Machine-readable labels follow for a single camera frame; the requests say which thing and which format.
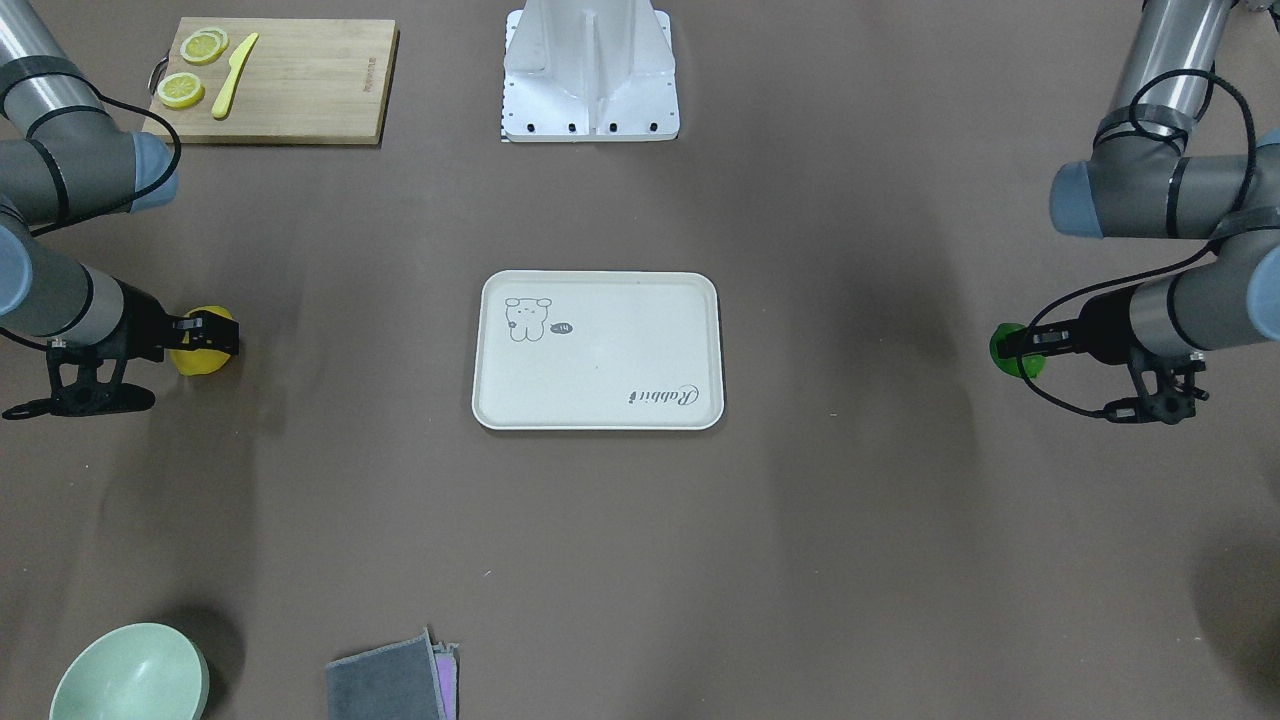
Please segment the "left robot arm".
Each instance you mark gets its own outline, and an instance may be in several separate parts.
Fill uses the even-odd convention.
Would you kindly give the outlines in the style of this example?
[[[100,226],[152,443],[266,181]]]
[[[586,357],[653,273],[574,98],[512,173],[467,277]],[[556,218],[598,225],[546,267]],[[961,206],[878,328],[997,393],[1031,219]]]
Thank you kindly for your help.
[[[1230,1],[1148,1],[1091,158],[1062,167],[1053,227],[1096,238],[1198,240],[1213,260],[1092,296],[1079,315],[993,340],[997,363],[1084,354],[1108,366],[1183,363],[1277,338],[1277,136],[1192,156],[1190,133]]]

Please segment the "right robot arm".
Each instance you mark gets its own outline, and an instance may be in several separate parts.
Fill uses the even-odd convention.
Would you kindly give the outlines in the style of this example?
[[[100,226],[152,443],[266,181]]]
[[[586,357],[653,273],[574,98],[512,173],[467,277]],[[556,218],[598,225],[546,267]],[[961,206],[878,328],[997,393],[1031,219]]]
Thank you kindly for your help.
[[[148,293],[42,243],[100,217],[170,202],[182,142],[122,129],[99,91],[27,1],[3,4],[3,329],[59,363],[161,361],[170,350],[236,356],[238,324],[211,310],[173,315]]]

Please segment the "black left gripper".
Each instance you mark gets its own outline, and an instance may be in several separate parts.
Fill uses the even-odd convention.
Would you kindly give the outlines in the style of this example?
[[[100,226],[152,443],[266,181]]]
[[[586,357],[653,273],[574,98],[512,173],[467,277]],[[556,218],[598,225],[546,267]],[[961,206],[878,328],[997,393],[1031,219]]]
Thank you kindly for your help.
[[[1116,290],[1098,295],[1082,307],[1075,320],[1069,322],[1071,343],[1062,351],[1062,329],[1057,325],[1001,324],[1004,359],[1052,357],[1061,354],[1087,354],[1105,365],[1125,365],[1143,345],[1132,324],[1134,290]]]

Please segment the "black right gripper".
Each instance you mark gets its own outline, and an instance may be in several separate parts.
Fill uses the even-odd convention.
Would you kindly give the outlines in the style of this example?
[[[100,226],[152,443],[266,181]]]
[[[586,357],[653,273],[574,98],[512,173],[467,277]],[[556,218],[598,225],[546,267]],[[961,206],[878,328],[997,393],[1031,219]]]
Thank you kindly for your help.
[[[182,359],[234,357],[239,354],[238,338],[192,338],[193,334],[239,334],[239,324],[216,313],[191,313],[173,316],[163,305],[131,284],[120,284],[123,357],[160,363],[166,348],[178,348]]]

